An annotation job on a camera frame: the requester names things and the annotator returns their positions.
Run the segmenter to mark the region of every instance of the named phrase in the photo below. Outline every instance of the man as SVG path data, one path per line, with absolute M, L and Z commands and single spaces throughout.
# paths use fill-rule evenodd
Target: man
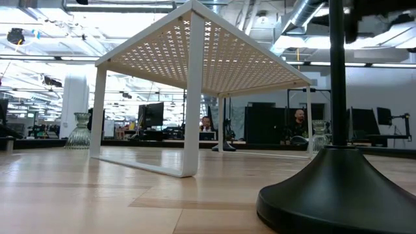
M 301 109 L 296 110 L 294 118 L 294 122 L 290 123 L 286 131 L 283 132 L 283 139 L 280 141 L 280 144 L 290 144 L 291 138 L 294 136 L 307 138 L 307 124 L 304 121 L 305 112 Z
M 211 132 L 211 121 L 209 120 L 208 116 L 202 117 L 202 126 L 200 127 L 200 131 L 202 132 Z

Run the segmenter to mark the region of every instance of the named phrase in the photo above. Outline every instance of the ceiling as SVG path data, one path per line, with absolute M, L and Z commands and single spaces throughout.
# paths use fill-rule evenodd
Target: ceiling
M 37 0 L 28 1 L 23 7 L 18 7 L 18 0 L 10 0 L 7 6 L 0 6 L 0 55 L 28 55 L 28 56 L 60 56 L 60 57 L 100 57 L 128 38 L 145 29 L 172 11 L 171 1 L 137 1 L 137 0 L 90 0 L 88 6 L 78 5 L 75 0 Z M 180 7 L 185 0 L 176 1 Z M 243 30 L 250 28 L 248 34 L 267 49 L 279 50 L 279 55 L 287 60 L 329 61 L 329 49 L 325 43 L 312 46 L 312 41 L 326 42 L 328 28 L 321 25 L 308 25 L 305 35 L 282 37 L 276 32 L 280 16 L 290 14 L 295 0 L 214 0 L 201 1 L 205 6 L 222 16 L 236 27 L 244 22 Z M 245 19 L 244 5 L 248 3 Z M 322 7 L 315 16 L 325 16 L 328 8 Z M 385 34 L 386 25 L 390 19 L 367 18 L 360 25 L 360 31 L 370 31 L 369 38 L 374 42 L 380 41 Z M 11 28 L 23 29 L 25 41 L 22 45 L 11 44 L 7 34 Z M 415 41 L 416 27 L 409 26 L 405 35 L 399 29 L 390 32 L 391 38 L 400 38 L 400 42 L 387 40 L 389 45 L 371 49 L 346 49 L 347 62 L 402 62 L 408 58 L 406 48 L 398 49 L 398 45 Z M 281 46 L 281 41 L 291 44 L 302 39 L 299 48 Z M 53 120 L 59 114 L 47 114 L 47 110 L 60 112 L 62 106 L 63 89 L 42 84 L 42 78 L 47 76 L 64 85 L 66 74 L 73 70 L 82 70 L 87 75 L 90 85 L 90 105 L 94 100 L 95 67 L 92 64 L 80 63 L 41 63 L 22 60 L 0 59 L 1 87 L 4 97 L 15 103 L 12 108 L 29 108 L 43 106 L 46 111 L 44 118 Z M 183 90 L 152 83 L 140 78 L 132 78 L 117 73 L 109 73 L 107 79 L 105 108 L 107 117 L 113 119 L 129 119 L 137 116 L 139 104 L 154 101 L 165 101 L 166 119 L 170 123 L 182 121 Z M 26 89 L 17 92 L 11 89 Z M 131 99 L 122 97 L 120 92 L 128 92 Z M 210 97 L 201 97 L 201 114 L 205 114 L 206 103 L 212 101 Z

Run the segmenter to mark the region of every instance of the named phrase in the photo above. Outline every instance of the glass vase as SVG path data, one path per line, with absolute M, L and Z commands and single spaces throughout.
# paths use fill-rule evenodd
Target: glass vase
M 313 130 L 315 134 L 312 137 L 312 150 L 313 153 L 318 153 L 326 144 L 328 144 L 328 137 L 325 135 L 326 121 L 325 120 L 313 120 Z
M 90 130 L 86 128 L 90 119 L 89 113 L 74 113 L 77 127 L 72 131 L 68 140 L 66 141 L 65 148 L 69 150 L 82 150 L 90 147 Z

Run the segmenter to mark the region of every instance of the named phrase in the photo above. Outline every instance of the wooden floor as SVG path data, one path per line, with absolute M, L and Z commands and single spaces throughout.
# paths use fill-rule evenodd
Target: wooden floor
M 104 147 L 103 154 L 175 168 L 182 151 Z M 368 159 L 416 194 L 416 161 Z M 0 155 L 0 233 L 273 233 L 256 216 L 257 193 L 308 162 L 201 150 L 198 175 L 177 179 L 89 159 L 86 151 L 15 151 Z

